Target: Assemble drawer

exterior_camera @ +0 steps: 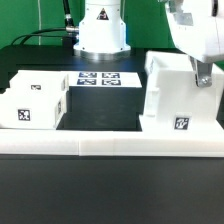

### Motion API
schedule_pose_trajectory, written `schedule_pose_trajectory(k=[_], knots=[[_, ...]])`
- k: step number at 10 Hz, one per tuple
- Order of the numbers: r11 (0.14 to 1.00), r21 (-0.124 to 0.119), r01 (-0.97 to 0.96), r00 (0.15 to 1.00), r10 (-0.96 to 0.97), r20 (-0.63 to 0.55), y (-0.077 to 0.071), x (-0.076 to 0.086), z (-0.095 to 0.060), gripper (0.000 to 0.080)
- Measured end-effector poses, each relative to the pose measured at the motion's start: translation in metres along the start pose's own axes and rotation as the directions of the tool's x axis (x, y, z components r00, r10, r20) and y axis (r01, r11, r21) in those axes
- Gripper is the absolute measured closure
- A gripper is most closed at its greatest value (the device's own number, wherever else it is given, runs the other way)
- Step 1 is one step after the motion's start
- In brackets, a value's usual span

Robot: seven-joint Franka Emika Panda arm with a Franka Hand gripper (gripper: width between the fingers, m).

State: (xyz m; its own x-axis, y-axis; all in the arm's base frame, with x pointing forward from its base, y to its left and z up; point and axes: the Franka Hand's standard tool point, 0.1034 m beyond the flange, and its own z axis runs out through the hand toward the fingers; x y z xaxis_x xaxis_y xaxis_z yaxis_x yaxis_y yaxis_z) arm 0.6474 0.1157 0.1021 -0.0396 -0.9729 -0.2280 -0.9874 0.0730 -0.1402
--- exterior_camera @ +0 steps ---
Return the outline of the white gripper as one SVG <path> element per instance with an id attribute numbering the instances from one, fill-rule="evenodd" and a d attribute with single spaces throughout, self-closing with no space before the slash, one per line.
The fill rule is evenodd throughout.
<path id="1" fill-rule="evenodd" d="M 224 0 L 167 0 L 165 11 L 175 47 L 191 56 L 196 85 L 211 87 L 211 62 L 224 60 Z"/>

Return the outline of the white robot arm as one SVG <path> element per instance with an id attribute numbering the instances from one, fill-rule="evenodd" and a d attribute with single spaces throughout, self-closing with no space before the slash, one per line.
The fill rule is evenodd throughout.
<path id="1" fill-rule="evenodd" d="M 224 60 L 224 0 L 158 0 L 164 4 L 172 40 L 190 57 L 197 84 L 211 84 L 211 67 Z M 126 24 L 121 0 L 85 0 L 74 53 L 90 60 L 111 60 L 126 55 Z"/>

